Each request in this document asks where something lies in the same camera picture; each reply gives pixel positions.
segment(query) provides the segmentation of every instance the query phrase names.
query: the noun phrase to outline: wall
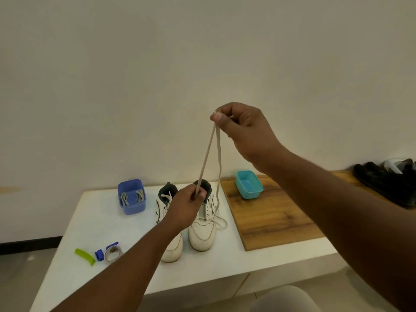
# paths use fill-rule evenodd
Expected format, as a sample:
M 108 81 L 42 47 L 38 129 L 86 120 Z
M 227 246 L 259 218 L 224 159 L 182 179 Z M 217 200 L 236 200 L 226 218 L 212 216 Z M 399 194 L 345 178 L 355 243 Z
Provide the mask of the wall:
M 415 157 L 415 26 L 416 0 L 0 0 L 0 242 L 62 235 L 87 189 L 194 181 L 229 101 L 327 169 Z

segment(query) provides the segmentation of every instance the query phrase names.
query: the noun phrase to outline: brown wooden board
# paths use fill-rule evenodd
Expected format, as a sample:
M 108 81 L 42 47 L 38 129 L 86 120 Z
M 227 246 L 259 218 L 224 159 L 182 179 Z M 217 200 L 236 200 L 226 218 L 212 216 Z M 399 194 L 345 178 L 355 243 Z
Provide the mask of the brown wooden board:
M 351 171 L 333 173 L 348 183 L 381 197 L 361 184 Z M 221 179 L 221 186 L 246 251 L 324 236 L 277 183 L 267 176 L 259 176 L 259 179 L 264 190 L 258 198 L 249 200 L 241 197 L 235 178 Z

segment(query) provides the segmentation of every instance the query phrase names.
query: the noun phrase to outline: white tape roll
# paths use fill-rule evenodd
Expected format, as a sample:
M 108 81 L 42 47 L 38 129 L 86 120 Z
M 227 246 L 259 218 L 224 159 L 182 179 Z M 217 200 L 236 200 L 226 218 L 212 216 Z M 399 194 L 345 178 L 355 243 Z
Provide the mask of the white tape roll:
M 123 255 L 122 249 L 118 245 L 109 247 L 104 253 L 104 260 L 106 262 L 115 262 Z

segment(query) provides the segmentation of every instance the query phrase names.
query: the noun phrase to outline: person's right arm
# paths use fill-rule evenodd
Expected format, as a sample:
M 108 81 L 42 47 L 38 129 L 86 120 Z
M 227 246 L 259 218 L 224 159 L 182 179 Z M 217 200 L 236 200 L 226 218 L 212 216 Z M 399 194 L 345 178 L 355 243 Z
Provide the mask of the person's right arm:
M 413 212 L 358 189 L 288 151 L 259 109 L 230 103 L 218 108 L 211 120 L 232 138 L 246 160 L 288 193 L 372 288 L 398 309 L 414 311 Z

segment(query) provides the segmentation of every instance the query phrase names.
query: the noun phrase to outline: white sneaker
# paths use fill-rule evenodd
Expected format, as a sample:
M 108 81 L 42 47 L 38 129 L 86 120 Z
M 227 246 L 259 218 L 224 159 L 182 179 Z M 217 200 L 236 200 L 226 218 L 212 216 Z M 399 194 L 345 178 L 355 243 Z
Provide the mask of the white sneaker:
M 166 212 L 169 209 L 172 198 L 178 192 L 178 189 L 175 185 L 170 182 L 164 185 L 162 189 L 159 190 L 159 194 L 156 199 L 158 210 L 156 215 L 158 215 L 158 220 L 156 223 L 159 223 L 163 220 L 166 215 Z M 166 251 L 163 253 L 162 262 L 172 263 L 177 261 L 182 255 L 182 249 L 184 247 L 184 239 L 182 238 L 182 232 L 180 232 L 174 239 L 169 243 Z
M 217 227 L 214 222 L 214 194 L 212 193 L 211 184 L 202 180 L 201 188 L 207 191 L 207 196 L 196 215 L 195 221 L 189 227 L 188 235 L 192 247 L 203 252 L 209 250 L 214 243 Z

